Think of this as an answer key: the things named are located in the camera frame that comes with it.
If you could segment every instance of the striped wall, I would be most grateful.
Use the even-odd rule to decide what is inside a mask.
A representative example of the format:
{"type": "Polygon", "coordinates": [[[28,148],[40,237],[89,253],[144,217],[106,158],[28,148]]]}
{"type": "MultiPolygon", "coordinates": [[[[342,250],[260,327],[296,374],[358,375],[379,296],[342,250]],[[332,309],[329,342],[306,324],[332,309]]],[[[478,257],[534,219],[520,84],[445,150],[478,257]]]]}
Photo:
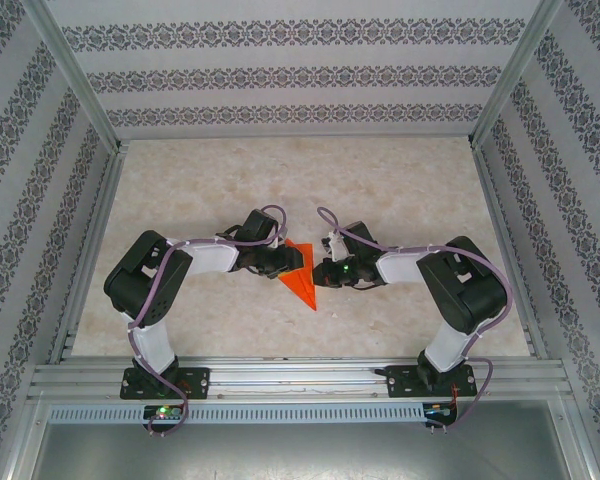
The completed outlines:
{"type": "Polygon", "coordinates": [[[53,0],[122,139],[468,134],[538,0],[53,0]]]}
{"type": "Polygon", "coordinates": [[[600,1],[566,1],[481,146],[600,464],[600,1]]]}
{"type": "Polygon", "coordinates": [[[31,367],[48,359],[107,164],[22,5],[0,0],[0,460],[31,367]]]}

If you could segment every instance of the beige floor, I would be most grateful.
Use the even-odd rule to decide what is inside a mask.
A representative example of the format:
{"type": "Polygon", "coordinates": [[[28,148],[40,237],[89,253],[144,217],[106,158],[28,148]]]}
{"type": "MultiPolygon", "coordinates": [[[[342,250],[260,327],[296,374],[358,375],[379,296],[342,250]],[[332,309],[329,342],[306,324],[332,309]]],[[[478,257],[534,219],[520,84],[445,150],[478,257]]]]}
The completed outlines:
{"type": "MultiPolygon", "coordinates": [[[[134,141],[95,268],[74,355],[130,355],[125,324],[102,292],[109,271],[146,229],[207,237],[252,208],[282,205],[289,238],[314,244],[325,205],[347,224],[364,220],[388,245],[468,235],[502,259],[464,138],[275,138],[134,141]]],[[[248,272],[185,281],[167,317],[174,350],[203,356],[415,356],[441,317],[423,284],[369,292],[318,289],[318,311],[277,280],[248,272]]],[[[528,355],[516,311],[475,354],[528,355]]]]}

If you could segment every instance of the orange triangle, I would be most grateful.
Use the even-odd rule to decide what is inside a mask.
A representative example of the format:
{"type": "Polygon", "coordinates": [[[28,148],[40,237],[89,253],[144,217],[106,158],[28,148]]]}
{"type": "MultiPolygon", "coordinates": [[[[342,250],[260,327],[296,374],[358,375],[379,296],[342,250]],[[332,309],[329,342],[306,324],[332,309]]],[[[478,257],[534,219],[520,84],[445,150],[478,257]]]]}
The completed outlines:
{"type": "Polygon", "coordinates": [[[304,260],[304,266],[292,272],[278,275],[278,278],[293,293],[300,297],[304,303],[314,310],[317,310],[316,287],[313,284],[313,245],[310,243],[296,245],[289,239],[285,241],[285,244],[300,250],[302,259],[304,260]]]}

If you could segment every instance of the purple cable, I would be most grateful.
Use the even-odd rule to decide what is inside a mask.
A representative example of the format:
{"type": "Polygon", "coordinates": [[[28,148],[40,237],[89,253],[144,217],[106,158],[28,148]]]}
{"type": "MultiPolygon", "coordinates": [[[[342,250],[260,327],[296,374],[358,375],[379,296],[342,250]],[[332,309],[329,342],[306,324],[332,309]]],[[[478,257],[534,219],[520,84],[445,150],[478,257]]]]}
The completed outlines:
{"type": "MultiPolygon", "coordinates": [[[[147,363],[147,361],[142,357],[142,353],[140,352],[140,349],[138,348],[138,344],[136,343],[136,340],[133,337],[133,329],[137,328],[140,325],[140,323],[142,323],[144,316],[147,314],[147,311],[149,310],[149,307],[151,306],[151,302],[153,302],[153,299],[156,296],[156,292],[158,290],[158,286],[160,285],[160,281],[162,280],[162,276],[164,275],[164,271],[165,271],[167,262],[169,261],[169,258],[171,258],[171,255],[173,255],[173,252],[175,252],[179,248],[185,247],[187,245],[192,245],[192,244],[194,244],[194,245],[196,245],[196,244],[197,245],[218,244],[218,245],[232,245],[235,247],[255,247],[258,245],[267,245],[269,243],[272,243],[277,238],[280,238],[281,236],[283,236],[285,234],[285,232],[287,231],[287,213],[279,205],[267,205],[267,206],[261,208],[261,210],[263,212],[266,212],[267,210],[271,210],[271,209],[278,210],[282,214],[282,221],[280,222],[280,228],[276,229],[276,231],[272,235],[270,235],[268,238],[265,238],[264,240],[259,240],[257,242],[237,242],[235,240],[225,240],[223,238],[217,238],[217,239],[216,238],[214,238],[214,239],[193,238],[193,239],[185,240],[182,242],[178,242],[175,245],[172,245],[169,248],[169,250],[167,250],[167,253],[165,253],[165,255],[162,259],[162,262],[160,262],[160,267],[158,268],[157,273],[153,277],[153,283],[151,284],[151,289],[149,290],[149,294],[147,295],[147,298],[144,301],[142,308],[140,309],[140,313],[138,313],[138,316],[136,317],[136,319],[133,322],[129,322],[129,324],[127,324],[127,337],[129,338],[129,344],[131,345],[131,349],[133,350],[136,360],[142,365],[142,367],[147,372],[149,372],[153,377],[155,377],[160,383],[162,383],[163,385],[168,387],[170,390],[177,393],[178,396],[183,401],[183,410],[182,410],[182,415],[180,417],[180,420],[178,421],[178,423],[176,423],[173,427],[171,427],[166,432],[161,432],[160,433],[161,437],[166,437],[167,435],[174,433],[182,425],[184,425],[184,422],[186,421],[187,417],[189,416],[189,399],[187,398],[187,396],[185,395],[185,393],[182,390],[180,390],[178,387],[173,385],[171,382],[162,378],[162,376],[156,370],[154,370],[151,367],[151,365],[149,365],[149,363],[147,363]]],[[[153,435],[153,433],[154,433],[154,430],[152,429],[152,425],[153,425],[153,422],[156,420],[156,418],[157,418],[156,416],[153,416],[153,417],[151,417],[151,419],[149,419],[149,424],[147,425],[147,428],[149,430],[150,435],[153,435]]]]}
{"type": "Polygon", "coordinates": [[[505,305],[504,309],[502,310],[502,312],[500,312],[500,315],[498,315],[498,317],[495,320],[489,322],[488,324],[484,325],[481,328],[478,328],[475,331],[475,334],[473,335],[471,340],[469,340],[469,343],[462,351],[463,357],[467,356],[467,353],[469,353],[469,350],[471,350],[471,347],[473,346],[474,343],[476,343],[476,341],[480,337],[480,335],[482,335],[484,332],[486,332],[490,328],[493,328],[496,325],[498,325],[500,322],[502,322],[502,320],[504,320],[504,318],[509,314],[509,312],[511,311],[511,308],[513,307],[513,290],[511,289],[511,285],[509,285],[509,281],[507,280],[507,277],[505,277],[504,274],[500,270],[498,270],[498,268],[495,265],[493,265],[488,260],[482,258],[480,255],[476,255],[475,253],[468,252],[461,248],[449,247],[447,245],[430,245],[428,247],[404,247],[404,248],[385,247],[384,245],[380,245],[378,243],[371,242],[371,241],[367,240],[366,238],[359,237],[358,235],[355,235],[355,234],[349,232],[348,230],[345,230],[344,228],[342,228],[338,224],[338,219],[336,218],[335,214],[328,208],[318,207],[318,215],[320,215],[320,217],[325,222],[327,222],[330,226],[332,226],[335,229],[335,231],[337,231],[343,235],[347,235],[348,237],[351,237],[354,240],[357,240],[358,242],[364,243],[365,245],[369,245],[370,247],[377,248],[378,250],[383,251],[383,252],[419,254],[419,253],[443,251],[443,252],[457,253],[458,255],[463,255],[472,260],[475,260],[476,262],[484,265],[489,270],[491,270],[493,272],[493,274],[496,276],[496,278],[500,281],[500,283],[502,284],[502,286],[507,294],[507,304],[505,305]]]}
{"type": "MultiPolygon", "coordinates": [[[[513,290],[511,289],[511,285],[509,284],[507,277],[505,277],[504,274],[500,270],[498,270],[498,268],[495,265],[493,265],[491,262],[482,258],[479,255],[468,252],[461,248],[449,247],[447,245],[432,245],[432,246],[428,246],[428,247],[405,247],[405,248],[385,247],[384,245],[380,245],[375,242],[371,242],[365,238],[355,235],[355,234],[345,230],[344,228],[342,228],[338,224],[338,218],[328,208],[318,207],[318,215],[320,215],[320,217],[325,222],[327,222],[330,226],[332,226],[336,232],[339,232],[342,235],[347,235],[348,237],[351,237],[354,240],[357,240],[358,242],[364,243],[365,245],[368,245],[373,248],[377,248],[378,250],[383,251],[383,252],[413,253],[413,254],[427,253],[427,252],[432,252],[432,251],[450,252],[450,253],[456,253],[458,255],[463,255],[465,257],[471,258],[472,260],[475,260],[476,262],[484,265],[489,270],[491,270],[493,272],[493,274],[496,276],[496,278],[498,279],[498,281],[502,284],[502,286],[505,289],[505,292],[507,294],[507,304],[505,305],[505,307],[502,309],[502,312],[500,312],[500,315],[498,315],[498,317],[495,320],[484,325],[482,328],[478,328],[475,331],[474,335],[471,337],[471,339],[467,343],[466,347],[461,352],[461,355],[464,358],[467,358],[467,354],[469,353],[469,350],[471,350],[471,347],[473,346],[474,343],[476,343],[478,338],[484,332],[486,332],[487,330],[495,327],[500,322],[502,322],[502,320],[505,319],[505,317],[509,314],[509,312],[511,311],[511,308],[513,307],[513,290]]],[[[471,411],[475,408],[476,404],[478,403],[478,400],[480,400],[480,397],[482,397],[485,390],[487,389],[487,386],[489,385],[489,382],[491,381],[491,377],[493,376],[493,362],[491,362],[491,360],[489,360],[488,358],[483,358],[483,357],[475,357],[471,360],[478,361],[478,362],[484,362],[488,365],[489,371],[487,373],[487,378],[485,378],[484,383],[482,384],[482,387],[480,387],[480,390],[478,391],[478,394],[476,395],[476,397],[473,399],[473,402],[471,402],[471,405],[469,405],[467,410],[462,414],[462,416],[458,420],[456,420],[451,425],[451,427],[449,427],[449,429],[455,428],[455,426],[458,425],[458,423],[460,423],[461,420],[464,420],[469,415],[469,413],[471,413],[471,411]]]]}

